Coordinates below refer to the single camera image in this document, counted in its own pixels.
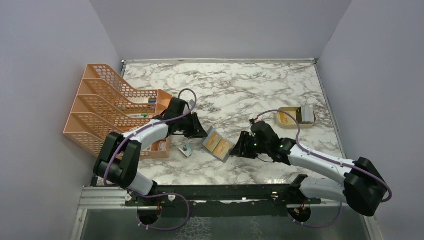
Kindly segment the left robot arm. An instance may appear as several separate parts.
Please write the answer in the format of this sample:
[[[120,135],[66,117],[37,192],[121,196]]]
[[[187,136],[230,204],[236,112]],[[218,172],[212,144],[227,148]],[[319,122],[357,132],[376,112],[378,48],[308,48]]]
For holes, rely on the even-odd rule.
[[[152,205],[157,200],[157,183],[138,172],[141,152],[176,132],[189,139],[205,138],[208,134],[192,110],[187,101],[174,97],[168,108],[146,125],[124,134],[109,133],[93,173],[107,182],[138,193],[138,199],[144,205]]]

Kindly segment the yellow oval card tray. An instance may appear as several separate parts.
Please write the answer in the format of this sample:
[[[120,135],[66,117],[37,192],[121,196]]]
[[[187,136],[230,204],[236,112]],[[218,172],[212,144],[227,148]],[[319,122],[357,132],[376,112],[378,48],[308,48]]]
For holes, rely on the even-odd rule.
[[[278,110],[278,112],[275,114],[275,121],[276,121],[276,124],[277,124],[277,126],[278,127],[280,127],[280,128],[282,128],[282,129],[296,129],[297,127],[298,127],[298,125],[299,125],[299,127],[301,128],[301,129],[310,129],[310,128],[312,128],[314,125],[315,125],[315,123],[317,122],[317,120],[318,120],[318,117],[317,117],[317,115],[316,115],[316,113],[315,113],[315,110],[314,110],[314,114],[315,114],[315,123],[312,123],[312,124],[302,124],[301,122],[300,122],[300,107],[301,106],[283,106],[283,107],[280,107]],[[293,120],[294,120],[294,122],[295,122],[295,125],[282,125],[281,124],[281,122],[280,122],[280,117],[279,117],[279,113],[285,113],[285,114],[287,114],[289,117],[291,117]]]

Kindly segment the grey card holder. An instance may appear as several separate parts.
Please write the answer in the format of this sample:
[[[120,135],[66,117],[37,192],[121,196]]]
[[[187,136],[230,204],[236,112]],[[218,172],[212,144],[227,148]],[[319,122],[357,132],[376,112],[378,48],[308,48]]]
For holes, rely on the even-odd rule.
[[[206,133],[201,145],[211,156],[226,163],[235,144],[219,134],[214,127],[210,127]]]

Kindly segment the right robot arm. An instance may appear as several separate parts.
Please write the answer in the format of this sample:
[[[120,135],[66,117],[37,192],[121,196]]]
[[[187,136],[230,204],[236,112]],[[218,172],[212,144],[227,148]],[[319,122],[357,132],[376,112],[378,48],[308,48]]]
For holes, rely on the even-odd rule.
[[[372,217],[388,193],[385,180],[367,158],[343,159],[303,147],[291,138],[280,138],[264,121],[242,131],[229,153],[246,159],[268,155],[274,163],[301,167],[324,176],[305,177],[288,190],[289,199],[300,204],[306,199],[329,199],[349,205],[357,213]]]

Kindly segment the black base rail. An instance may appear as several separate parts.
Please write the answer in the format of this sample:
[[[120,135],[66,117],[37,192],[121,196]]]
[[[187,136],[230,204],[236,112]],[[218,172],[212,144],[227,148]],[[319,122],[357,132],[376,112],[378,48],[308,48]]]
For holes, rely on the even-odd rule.
[[[306,221],[313,205],[324,200],[343,202],[371,217],[376,207],[364,193],[329,179],[298,175],[290,184],[159,185],[152,197],[119,187],[86,187],[79,206],[85,210],[136,210],[145,224],[160,218],[286,217]]]

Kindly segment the small blue white clip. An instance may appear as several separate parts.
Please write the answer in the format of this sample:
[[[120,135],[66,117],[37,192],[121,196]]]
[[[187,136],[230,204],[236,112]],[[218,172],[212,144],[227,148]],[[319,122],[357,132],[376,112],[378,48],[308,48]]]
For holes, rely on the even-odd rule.
[[[193,150],[191,148],[191,145],[189,142],[187,142],[185,145],[178,148],[178,150],[186,157],[189,158],[193,154]]]

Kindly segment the gold card in tray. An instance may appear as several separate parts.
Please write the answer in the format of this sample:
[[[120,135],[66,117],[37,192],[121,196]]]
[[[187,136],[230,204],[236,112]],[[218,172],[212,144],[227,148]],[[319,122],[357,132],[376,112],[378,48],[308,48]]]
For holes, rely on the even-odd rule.
[[[282,125],[284,125],[284,126],[295,126],[296,125],[295,121],[290,116],[288,116],[287,114],[280,112],[278,114],[278,116],[279,116],[279,119],[280,119],[279,121],[281,122]]]

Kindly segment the orange mesh file organizer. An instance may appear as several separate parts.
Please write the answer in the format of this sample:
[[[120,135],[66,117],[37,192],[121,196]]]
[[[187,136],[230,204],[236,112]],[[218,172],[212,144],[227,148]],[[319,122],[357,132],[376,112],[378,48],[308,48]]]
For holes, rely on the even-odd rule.
[[[97,157],[109,133],[147,124],[168,108],[172,97],[162,89],[132,87],[107,64],[88,64],[63,133]]]

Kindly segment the gold credit card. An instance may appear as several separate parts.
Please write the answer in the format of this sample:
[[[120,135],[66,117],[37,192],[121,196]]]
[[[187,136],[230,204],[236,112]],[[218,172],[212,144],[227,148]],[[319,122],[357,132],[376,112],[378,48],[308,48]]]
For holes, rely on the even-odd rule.
[[[215,148],[218,146],[222,137],[215,130],[211,131],[208,136],[203,141],[202,145],[210,152],[213,152]]]
[[[222,139],[212,154],[220,160],[224,160],[231,149],[234,147],[234,144],[227,139]]]

